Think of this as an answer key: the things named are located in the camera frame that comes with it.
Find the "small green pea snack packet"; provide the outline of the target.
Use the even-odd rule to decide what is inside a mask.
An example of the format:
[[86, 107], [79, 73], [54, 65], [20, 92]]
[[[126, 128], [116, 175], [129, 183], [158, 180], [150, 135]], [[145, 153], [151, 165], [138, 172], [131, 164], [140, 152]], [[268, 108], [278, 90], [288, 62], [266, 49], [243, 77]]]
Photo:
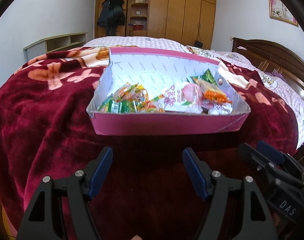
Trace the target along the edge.
[[211, 71], [209, 69], [207, 69], [202, 75], [199, 76], [190, 76], [189, 77], [191, 79], [192, 82], [194, 82], [195, 80], [203, 80], [206, 81], [212, 85], [217, 86], [217, 82], [214, 79]]

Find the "large green pea snack bag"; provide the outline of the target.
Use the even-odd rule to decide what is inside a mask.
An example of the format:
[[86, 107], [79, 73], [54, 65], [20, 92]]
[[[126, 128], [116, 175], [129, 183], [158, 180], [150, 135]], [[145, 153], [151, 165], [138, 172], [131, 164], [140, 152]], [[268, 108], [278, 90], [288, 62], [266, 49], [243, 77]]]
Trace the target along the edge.
[[133, 101], [115, 101], [108, 100], [103, 103], [99, 108], [98, 112], [102, 113], [136, 113], [136, 105]]

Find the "red floral fleece blanket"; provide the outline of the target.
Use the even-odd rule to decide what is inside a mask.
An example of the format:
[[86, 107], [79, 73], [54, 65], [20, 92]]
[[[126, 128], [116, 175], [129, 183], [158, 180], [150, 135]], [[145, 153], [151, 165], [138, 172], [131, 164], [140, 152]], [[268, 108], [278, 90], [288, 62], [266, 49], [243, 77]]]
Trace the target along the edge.
[[93, 129], [86, 107], [108, 63], [106, 48], [81, 48], [37, 57], [0, 88], [0, 202], [14, 228], [44, 176], [70, 176], [95, 159], [104, 146], [113, 162], [100, 194], [91, 201], [103, 239], [195, 239], [207, 205], [182, 163], [182, 151], [226, 175], [241, 178], [247, 168], [236, 148], [264, 140], [294, 154], [298, 124], [293, 110], [266, 89], [258, 74], [229, 66], [250, 86], [238, 93], [251, 112], [237, 133], [103, 136]]

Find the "pink cardboard box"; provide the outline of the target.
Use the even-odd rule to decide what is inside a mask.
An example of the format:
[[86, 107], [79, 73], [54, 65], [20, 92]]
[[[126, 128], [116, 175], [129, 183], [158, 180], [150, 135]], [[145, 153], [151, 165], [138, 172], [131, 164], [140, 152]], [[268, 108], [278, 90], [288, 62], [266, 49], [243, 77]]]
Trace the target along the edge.
[[109, 49], [109, 64], [87, 106], [101, 135], [233, 132], [251, 109], [215, 59], [173, 50]]

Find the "wooden wardrobe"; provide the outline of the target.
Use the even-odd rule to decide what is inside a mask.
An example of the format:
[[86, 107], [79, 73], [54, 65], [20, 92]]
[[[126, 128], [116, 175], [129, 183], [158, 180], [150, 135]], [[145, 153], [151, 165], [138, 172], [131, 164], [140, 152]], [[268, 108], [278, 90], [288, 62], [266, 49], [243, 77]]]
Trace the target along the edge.
[[[95, 1], [95, 20], [104, 0]], [[167, 38], [184, 45], [212, 43], [216, 0], [124, 0], [125, 26], [117, 36]]]

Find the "framed wedding photo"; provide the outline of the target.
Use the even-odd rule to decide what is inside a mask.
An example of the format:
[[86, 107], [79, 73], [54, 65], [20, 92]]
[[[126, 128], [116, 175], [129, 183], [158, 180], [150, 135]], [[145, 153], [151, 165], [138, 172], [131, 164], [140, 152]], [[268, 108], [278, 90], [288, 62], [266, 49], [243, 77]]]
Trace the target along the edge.
[[296, 27], [299, 26], [295, 17], [281, 0], [269, 0], [269, 16], [274, 20], [286, 22]]

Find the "white low shelf unit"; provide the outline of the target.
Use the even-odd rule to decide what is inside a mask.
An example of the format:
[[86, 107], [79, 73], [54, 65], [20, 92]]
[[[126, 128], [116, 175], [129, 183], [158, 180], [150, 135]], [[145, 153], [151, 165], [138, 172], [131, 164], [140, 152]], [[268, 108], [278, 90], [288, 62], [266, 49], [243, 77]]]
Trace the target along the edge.
[[24, 58], [29, 61], [37, 56], [81, 47], [86, 42], [87, 33], [71, 33], [42, 38], [23, 48]]

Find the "orange rice cracker pack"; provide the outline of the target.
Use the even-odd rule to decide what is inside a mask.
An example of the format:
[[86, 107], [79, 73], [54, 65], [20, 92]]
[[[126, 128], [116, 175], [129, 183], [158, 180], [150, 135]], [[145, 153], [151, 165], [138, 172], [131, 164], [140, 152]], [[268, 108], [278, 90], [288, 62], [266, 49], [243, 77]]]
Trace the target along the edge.
[[194, 79], [194, 82], [200, 86], [205, 100], [213, 101], [215, 103], [232, 103], [227, 95], [217, 86], [201, 79]]

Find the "pink peach jelly pouch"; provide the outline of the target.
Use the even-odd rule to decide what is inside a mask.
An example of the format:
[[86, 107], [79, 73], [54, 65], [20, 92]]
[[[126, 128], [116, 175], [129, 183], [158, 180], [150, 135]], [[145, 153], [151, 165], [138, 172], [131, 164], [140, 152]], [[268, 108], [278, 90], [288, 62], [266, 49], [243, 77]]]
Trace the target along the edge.
[[164, 110], [179, 113], [202, 113], [203, 94], [199, 85], [190, 82], [176, 82], [162, 90]]

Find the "wooden headboard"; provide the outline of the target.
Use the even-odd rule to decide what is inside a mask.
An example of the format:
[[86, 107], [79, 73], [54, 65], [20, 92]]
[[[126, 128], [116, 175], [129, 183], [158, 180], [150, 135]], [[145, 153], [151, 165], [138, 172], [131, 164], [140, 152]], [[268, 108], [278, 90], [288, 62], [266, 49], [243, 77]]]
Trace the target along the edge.
[[304, 100], [304, 61], [288, 48], [267, 40], [244, 40], [234, 37], [232, 51], [245, 56], [263, 72], [281, 74]]

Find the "dark hanging coat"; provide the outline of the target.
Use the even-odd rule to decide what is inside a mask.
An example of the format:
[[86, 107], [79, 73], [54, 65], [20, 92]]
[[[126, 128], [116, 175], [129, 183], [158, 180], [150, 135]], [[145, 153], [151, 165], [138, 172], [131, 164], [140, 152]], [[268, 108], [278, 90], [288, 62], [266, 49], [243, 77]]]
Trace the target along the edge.
[[97, 26], [105, 30], [105, 36], [116, 36], [117, 28], [125, 26], [124, 0], [104, 0]]

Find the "burger gummy candy packet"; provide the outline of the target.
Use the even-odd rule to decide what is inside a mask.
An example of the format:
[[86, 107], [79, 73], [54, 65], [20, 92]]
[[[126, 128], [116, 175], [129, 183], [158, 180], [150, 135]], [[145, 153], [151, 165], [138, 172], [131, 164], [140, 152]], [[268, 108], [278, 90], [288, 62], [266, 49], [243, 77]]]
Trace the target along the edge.
[[126, 83], [121, 88], [119, 88], [116, 92], [113, 93], [112, 98], [113, 100], [119, 101], [127, 101], [130, 100], [136, 92], [139, 92], [143, 89], [142, 85], [134, 84], [131, 85], [130, 83]]

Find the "black bag by wardrobe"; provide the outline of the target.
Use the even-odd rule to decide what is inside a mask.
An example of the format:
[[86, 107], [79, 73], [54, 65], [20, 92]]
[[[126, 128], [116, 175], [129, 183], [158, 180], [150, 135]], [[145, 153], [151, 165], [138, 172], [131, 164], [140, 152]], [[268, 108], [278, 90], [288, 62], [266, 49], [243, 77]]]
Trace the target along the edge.
[[194, 42], [194, 45], [193, 45], [194, 47], [196, 47], [196, 48], [200, 48], [200, 49], [202, 49], [202, 46], [203, 46], [203, 43], [201, 42], [201, 41], [195, 41]]

